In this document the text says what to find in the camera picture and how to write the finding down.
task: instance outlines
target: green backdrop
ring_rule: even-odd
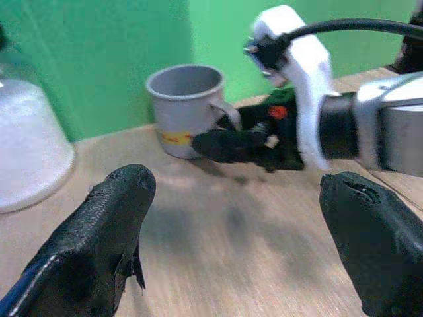
[[[243,55],[257,14],[291,5],[306,22],[388,18],[408,22],[415,0],[10,0],[0,21],[30,57],[70,140],[153,121],[143,83],[177,63],[223,70],[229,101],[268,92]],[[393,61],[401,37],[372,32],[319,36],[335,75]]]

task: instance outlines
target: wooden table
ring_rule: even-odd
[[[380,69],[336,85],[354,90],[389,75]],[[59,192],[0,215],[0,297],[94,184],[141,163],[157,179],[140,237],[147,290],[128,279],[117,316],[364,316],[319,209],[321,171],[267,174],[251,164],[180,160],[161,150],[152,126],[75,148],[75,170]],[[421,179],[370,174],[354,161],[333,167],[393,188],[423,214]]]

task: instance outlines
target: black cable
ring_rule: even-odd
[[[408,36],[423,40],[423,27],[390,20],[377,20],[370,18],[344,18],[308,24],[286,35],[285,40],[292,41],[295,38],[308,34],[332,32],[339,30],[368,30]]]

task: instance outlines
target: gray mug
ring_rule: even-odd
[[[224,114],[235,129],[241,129],[239,112],[223,99],[224,82],[216,68],[191,64],[169,67],[148,78],[159,139],[168,154],[199,157],[191,147],[193,136],[216,128]]]

